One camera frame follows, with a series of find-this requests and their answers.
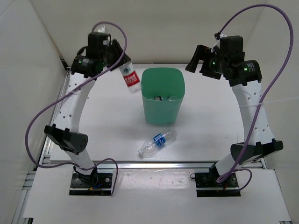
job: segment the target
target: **black bracket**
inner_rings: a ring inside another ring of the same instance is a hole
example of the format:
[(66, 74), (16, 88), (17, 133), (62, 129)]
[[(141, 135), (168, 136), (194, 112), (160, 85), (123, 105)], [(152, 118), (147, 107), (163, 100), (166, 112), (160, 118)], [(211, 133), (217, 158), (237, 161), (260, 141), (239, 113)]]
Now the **black bracket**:
[(236, 197), (241, 196), (239, 184), (235, 173), (229, 178), (217, 184), (210, 173), (195, 173), (197, 197)]
[(112, 176), (112, 173), (98, 173), (98, 181), (91, 189), (80, 180), (77, 173), (73, 173), (69, 195), (109, 196), (111, 195)]

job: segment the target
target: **red label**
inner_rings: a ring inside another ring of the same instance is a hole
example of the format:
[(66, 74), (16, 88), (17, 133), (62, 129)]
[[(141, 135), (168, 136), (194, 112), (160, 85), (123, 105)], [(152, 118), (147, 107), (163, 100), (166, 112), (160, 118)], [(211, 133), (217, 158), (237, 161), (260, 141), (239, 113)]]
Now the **red label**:
[(128, 87), (140, 82), (140, 79), (139, 79), (136, 71), (133, 71), (131, 74), (124, 76), (123, 78), (125, 79), (125, 82)]

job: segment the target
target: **white table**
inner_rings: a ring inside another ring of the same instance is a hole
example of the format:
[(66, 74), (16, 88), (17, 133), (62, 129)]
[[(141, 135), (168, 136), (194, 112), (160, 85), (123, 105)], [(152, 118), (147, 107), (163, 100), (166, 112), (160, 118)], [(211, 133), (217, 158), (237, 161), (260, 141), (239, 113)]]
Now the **white table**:
[[(185, 71), (186, 65), (136, 65), (138, 75), (146, 68), (173, 67), (183, 72), (185, 97), (177, 121), (177, 140), (146, 161), (218, 161), (230, 146), (243, 141), (243, 125), (238, 103), (224, 78), (216, 80)], [(131, 94), (118, 70), (98, 78), (84, 107), (80, 132), (89, 137), (87, 150), (93, 161), (141, 161), (143, 142), (164, 127), (147, 124), (141, 93)], [(54, 146), (52, 161), (69, 157)]]
[[(191, 169), (121, 169), (115, 195), (69, 196), (72, 166), (38, 169), (34, 224), (279, 224), (290, 217), (274, 170), (253, 169), (241, 197), (197, 198)], [(248, 173), (239, 172), (240, 186)]]

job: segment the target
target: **green trash can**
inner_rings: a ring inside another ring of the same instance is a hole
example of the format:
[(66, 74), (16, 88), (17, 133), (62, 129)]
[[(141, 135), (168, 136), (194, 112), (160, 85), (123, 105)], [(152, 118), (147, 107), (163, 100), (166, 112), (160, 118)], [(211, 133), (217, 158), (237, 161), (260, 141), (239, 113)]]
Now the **green trash can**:
[(182, 72), (175, 68), (146, 69), (141, 87), (146, 122), (154, 125), (174, 123), (185, 95)]

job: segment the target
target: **bottle label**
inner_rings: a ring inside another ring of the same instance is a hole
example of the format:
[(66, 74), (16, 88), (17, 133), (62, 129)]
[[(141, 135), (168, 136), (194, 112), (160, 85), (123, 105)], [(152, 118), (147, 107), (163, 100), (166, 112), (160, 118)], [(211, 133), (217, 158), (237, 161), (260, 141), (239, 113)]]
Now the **bottle label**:
[(156, 143), (157, 146), (161, 146), (166, 142), (166, 139), (163, 137), (163, 135), (158, 134), (157, 136), (154, 137), (154, 142)]
[(133, 71), (131, 74), (124, 76), (125, 82), (128, 87), (135, 85), (140, 82), (140, 79), (136, 73), (136, 71)]

